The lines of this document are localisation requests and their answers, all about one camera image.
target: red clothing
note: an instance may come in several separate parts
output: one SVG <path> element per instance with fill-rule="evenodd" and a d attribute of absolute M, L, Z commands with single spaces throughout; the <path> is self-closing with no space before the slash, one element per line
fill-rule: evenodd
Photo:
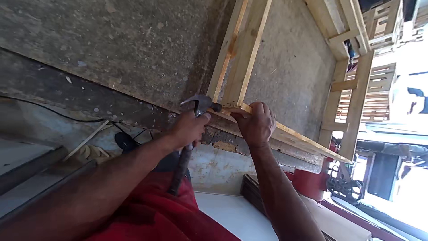
<path fill-rule="evenodd" d="M 110 223 L 88 241 L 239 240 L 202 213 L 187 178 L 178 196 L 166 193 L 172 172 L 151 172 L 122 203 Z"/>

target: white wall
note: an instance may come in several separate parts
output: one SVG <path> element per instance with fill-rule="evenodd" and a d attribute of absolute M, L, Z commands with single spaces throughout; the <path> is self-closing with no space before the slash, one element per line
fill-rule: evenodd
<path fill-rule="evenodd" d="M 270 221 L 244 197 L 195 193 L 199 209 L 242 241 L 277 241 Z"/>

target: claw hammer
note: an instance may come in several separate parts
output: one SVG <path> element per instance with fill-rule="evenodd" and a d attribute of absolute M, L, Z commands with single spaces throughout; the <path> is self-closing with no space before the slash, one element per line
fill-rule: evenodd
<path fill-rule="evenodd" d="M 203 115 L 205 112 L 207 112 L 208 108 L 213 109 L 213 111 L 215 112 L 220 112 L 222 108 L 221 104 L 213 103 L 213 101 L 209 96 L 202 95 L 202 94 L 194 95 L 189 99 L 181 102 L 180 105 L 183 105 L 184 103 L 191 102 L 191 101 L 195 102 L 194 111 L 195 111 L 196 117 Z M 181 151 L 180 157 L 178 159 L 177 168 L 175 169 L 174 174 L 172 176 L 171 186 L 167 191 L 169 194 L 177 196 L 178 189 L 180 187 L 181 180 L 183 179 L 186 173 L 193 148 L 194 148 L 193 143 L 190 143 L 187 146 L 185 146 Z"/>

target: wooden pallet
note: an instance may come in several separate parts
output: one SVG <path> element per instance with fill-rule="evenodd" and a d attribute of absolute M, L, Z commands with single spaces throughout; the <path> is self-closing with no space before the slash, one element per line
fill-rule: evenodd
<path fill-rule="evenodd" d="M 391 0 L 363 14 L 369 43 L 376 53 L 393 51 L 403 29 L 403 1 Z"/>
<path fill-rule="evenodd" d="M 346 74 L 346 81 L 355 79 L 355 71 Z M 389 90 L 397 79 L 395 63 L 374 67 L 370 73 L 369 87 L 364 101 L 362 122 L 382 122 L 389 120 Z M 346 121 L 348 116 L 351 90 L 344 90 L 336 113 L 339 122 Z"/>
<path fill-rule="evenodd" d="M 217 114 L 234 122 L 235 120 L 230 117 L 231 112 L 240 112 L 243 114 L 251 113 L 251 108 L 246 103 L 244 103 L 244 96 L 247 90 L 248 82 L 250 80 L 251 71 L 256 59 L 271 2 L 272 0 L 253 1 L 249 9 L 248 20 L 245 28 L 242 31 L 239 31 L 247 8 L 248 0 L 236 1 L 223 45 L 217 59 L 214 73 L 211 78 L 207 95 L 209 95 L 214 102 L 220 102 L 224 106 L 222 113 Z M 310 154 L 331 157 L 335 160 L 351 163 L 350 159 L 352 159 L 354 154 L 356 133 L 358 132 L 359 119 L 362 112 L 362 103 L 364 102 L 364 96 L 367 90 L 367 82 L 373 58 L 373 51 L 371 51 L 368 43 L 368 37 L 364 28 L 363 17 L 358 1 L 341 0 L 340 4 L 336 6 L 337 8 L 340 8 L 340 10 L 337 10 L 336 17 L 338 18 L 332 17 L 332 15 L 330 15 L 332 14 L 329 11 L 330 6 L 327 7 L 326 2 L 327 1 L 324 0 L 311 0 L 307 3 L 309 10 L 313 14 L 318 27 L 324 34 L 324 37 L 326 37 L 327 43 L 329 44 L 330 49 L 337 60 L 334 74 L 335 83 L 332 85 L 332 88 L 336 88 L 337 90 L 354 89 L 354 93 L 359 93 L 354 94 L 352 97 L 353 100 L 351 101 L 351 109 L 354 110 L 351 113 L 357 116 L 357 118 L 355 118 L 357 121 L 351 121 L 345 124 L 347 125 L 347 129 L 350 131 L 352 130 L 352 133 L 355 133 L 353 135 L 349 135 L 349 140 L 344 139 L 345 142 L 350 143 L 345 145 L 350 146 L 350 148 L 343 148 L 343 150 L 348 150 L 346 153 L 348 157 L 336 154 L 328 149 L 331 141 L 331 130 L 329 129 L 334 130 L 338 126 L 340 126 L 341 130 L 343 129 L 343 125 L 341 123 L 334 123 L 337 106 L 339 104 L 340 91 L 333 91 L 333 95 L 330 93 L 325 116 L 328 116 L 327 119 L 331 119 L 331 121 L 323 122 L 324 129 L 321 132 L 324 131 L 324 134 L 321 134 L 320 144 L 278 122 L 276 124 L 276 129 L 272 135 L 272 138 L 296 147 L 300 150 L 306 151 Z M 339 12 L 341 12 L 342 15 L 346 17 L 345 22 L 347 24 L 344 24 L 340 20 Z M 340 29 L 336 27 L 335 21 L 340 21 L 342 24 Z M 345 83 L 353 83 L 353 86 L 343 86 L 349 61 L 348 52 L 345 48 L 345 45 L 343 44 L 343 41 L 347 39 L 354 39 L 355 41 L 358 40 L 360 42 L 358 51 L 362 55 L 360 57 L 359 67 L 357 69 L 356 80 Z M 222 89 L 223 79 L 229 65 L 229 61 L 233 57 L 235 60 L 233 61 L 228 80 L 224 87 L 223 97 L 220 100 L 219 94 Z M 329 106 L 335 106 L 335 108 L 333 108 L 334 111 L 331 111 Z"/>

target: black object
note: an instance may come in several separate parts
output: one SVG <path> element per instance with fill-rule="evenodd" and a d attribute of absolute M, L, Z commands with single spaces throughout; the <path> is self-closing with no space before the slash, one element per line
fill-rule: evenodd
<path fill-rule="evenodd" d="M 185 176 L 190 156 L 192 155 L 193 144 L 187 145 L 181 151 L 180 158 L 178 160 L 177 168 L 174 171 L 174 175 L 172 176 L 171 186 L 169 187 L 167 193 L 176 196 L 178 194 L 178 189 L 181 184 L 181 179 Z"/>
<path fill-rule="evenodd" d="M 352 205 L 356 205 L 360 202 L 363 195 L 363 185 L 364 183 L 360 180 L 351 180 L 350 182 L 347 182 L 342 178 L 330 177 L 327 179 L 327 189 L 332 193 L 332 195 L 343 199 Z M 357 187 L 360 190 L 358 197 L 352 196 L 352 189 L 354 187 Z"/>
<path fill-rule="evenodd" d="M 392 201 L 398 169 L 398 156 L 376 153 L 367 192 Z"/>
<path fill-rule="evenodd" d="M 133 149 L 139 146 L 132 137 L 125 132 L 118 132 L 114 135 L 116 144 L 123 150 L 122 154 L 130 153 Z"/>
<path fill-rule="evenodd" d="M 180 105 L 190 102 L 190 101 L 194 101 L 195 102 L 195 116 L 198 117 L 200 115 L 203 115 L 205 112 L 207 112 L 207 110 L 209 108 L 213 109 L 213 111 L 215 112 L 220 112 L 222 109 L 221 104 L 218 103 L 214 103 L 211 98 L 207 95 L 194 95 L 192 97 L 190 97 L 189 99 L 183 101 L 180 103 Z"/>

